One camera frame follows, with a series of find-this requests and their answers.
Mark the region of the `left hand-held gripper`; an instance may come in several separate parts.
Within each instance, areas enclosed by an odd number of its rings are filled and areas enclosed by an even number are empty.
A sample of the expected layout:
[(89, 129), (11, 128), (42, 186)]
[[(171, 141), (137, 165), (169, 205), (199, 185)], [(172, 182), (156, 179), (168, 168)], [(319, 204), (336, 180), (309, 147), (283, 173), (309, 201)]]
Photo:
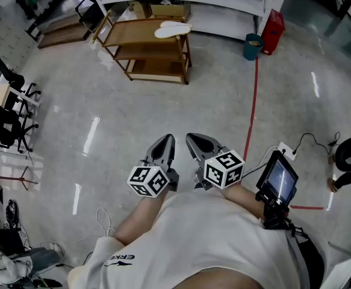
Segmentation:
[(141, 197), (158, 197), (166, 189), (177, 191), (179, 174), (171, 168), (174, 157), (174, 136), (160, 137), (149, 147), (144, 160), (132, 168), (127, 184)]

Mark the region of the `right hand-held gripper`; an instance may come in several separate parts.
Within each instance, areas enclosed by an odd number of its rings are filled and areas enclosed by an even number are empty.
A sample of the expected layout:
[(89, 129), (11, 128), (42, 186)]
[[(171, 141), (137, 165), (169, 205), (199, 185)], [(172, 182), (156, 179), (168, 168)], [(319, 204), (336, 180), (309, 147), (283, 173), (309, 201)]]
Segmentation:
[[(215, 138), (199, 133), (187, 134), (187, 147), (192, 158), (202, 163), (195, 173), (199, 187), (224, 190), (241, 180), (244, 159), (235, 150), (227, 151)], [(212, 156), (213, 152), (223, 153)]]

